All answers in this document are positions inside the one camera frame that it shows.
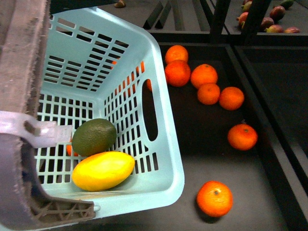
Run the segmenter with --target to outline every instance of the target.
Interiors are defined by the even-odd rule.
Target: white plastic clip
[[[55,121],[37,121],[27,114],[0,111],[0,133],[22,137],[34,148],[45,148],[70,142],[72,126],[58,126]]]

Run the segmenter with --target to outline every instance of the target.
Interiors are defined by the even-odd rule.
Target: mandarin
[[[72,156],[72,151],[73,151],[72,149],[73,149],[72,145],[68,144],[66,146],[66,153],[68,156]]]
[[[197,194],[197,204],[207,215],[221,217],[232,208],[232,192],[227,185],[219,181],[208,181]]]
[[[205,83],[217,83],[217,81],[217,71],[209,64],[199,65],[192,71],[191,82],[197,89]]]
[[[236,87],[227,87],[220,93],[219,104],[224,109],[233,111],[242,106],[244,93]]]
[[[189,82],[191,69],[183,60],[174,60],[165,67],[166,81],[173,87],[182,87]]]
[[[197,92],[198,100],[205,105],[213,105],[218,102],[220,88],[215,83],[203,84]]]
[[[188,51],[181,45],[174,45],[167,50],[165,62],[168,65],[172,61],[178,59],[188,62]]]
[[[229,144],[238,150],[247,151],[254,147],[258,140],[258,134],[253,127],[247,124],[238,124],[228,132]]]
[[[148,88],[150,91],[152,91],[152,84],[151,84],[151,80],[150,80],[150,79],[147,79],[147,80],[146,80],[146,86],[147,86],[147,88]]]

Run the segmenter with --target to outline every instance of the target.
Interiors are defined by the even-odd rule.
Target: basket handle hole
[[[147,86],[150,80],[147,79],[142,86],[142,110],[146,132],[150,141],[154,141],[158,135],[158,126],[155,113],[155,105],[152,91]]]

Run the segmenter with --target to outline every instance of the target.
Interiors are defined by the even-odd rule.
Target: plastic basket
[[[142,106],[151,80],[157,137],[150,140]],[[51,196],[93,201],[96,218],[174,203],[184,174],[160,48],[145,30],[98,8],[54,14],[51,19],[38,118],[73,125],[106,118],[117,129],[111,148],[132,155],[132,175],[108,191],[86,192],[71,173],[83,158],[66,145],[38,149],[37,173]]]

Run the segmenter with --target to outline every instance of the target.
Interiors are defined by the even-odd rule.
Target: dark tray
[[[160,44],[163,56],[171,45]],[[90,220],[55,231],[307,230],[307,195],[230,46],[183,45],[189,51],[191,69],[202,63],[213,65],[221,89],[241,88],[245,102],[239,110],[226,111],[218,104],[199,103],[190,83],[182,88],[168,87],[185,172],[182,196],[167,207]],[[151,93],[146,87],[143,92],[147,119],[152,119]],[[243,120],[259,134],[257,145],[246,152],[231,148],[226,139],[228,130]],[[150,133],[155,132],[155,126],[147,125]],[[208,180],[224,182],[233,192],[232,210],[219,219],[206,217],[195,203],[199,188]]]
[[[236,47],[308,193],[308,48]]]
[[[217,0],[207,0],[212,2],[215,7]],[[278,6],[282,0],[272,0],[265,17],[270,16],[270,11],[273,6]],[[238,21],[236,20],[242,13],[241,5],[243,0],[231,0],[228,13],[225,20],[225,26],[228,34],[231,36],[228,39],[228,43],[240,45],[241,29],[238,27]],[[272,46],[307,46],[308,45],[308,9],[298,2],[294,2],[290,7],[283,19],[278,24],[284,29],[291,26],[296,26],[301,29],[299,34],[285,34],[285,33],[265,33],[259,32],[254,40],[251,41],[253,45],[272,45]]]
[[[121,9],[113,5],[99,8],[145,28],[159,42],[209,42],[210,24],[206,16],[213,6],[207,0],[127,0],[126,3]],[[171,8],[165,14],[164,26],[156,28],[157,22],[164,18],[162,8],[167,4]]]

